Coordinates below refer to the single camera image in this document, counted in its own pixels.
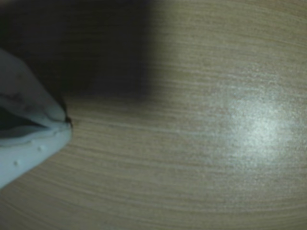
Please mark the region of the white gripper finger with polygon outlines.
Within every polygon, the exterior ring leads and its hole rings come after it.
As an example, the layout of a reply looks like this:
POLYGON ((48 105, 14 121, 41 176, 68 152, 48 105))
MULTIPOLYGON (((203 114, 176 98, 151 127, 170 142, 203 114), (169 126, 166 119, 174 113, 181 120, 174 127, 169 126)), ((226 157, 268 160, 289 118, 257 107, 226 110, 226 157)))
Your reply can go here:
POLYGON ((19 58, 0 50, 0 105, 33 122, 65 122, 63 108, 19 58))
POLYGON ((72 137, 70 124, 22 126, 0 133, 0 187, 3 188, 63 149, 72 137))

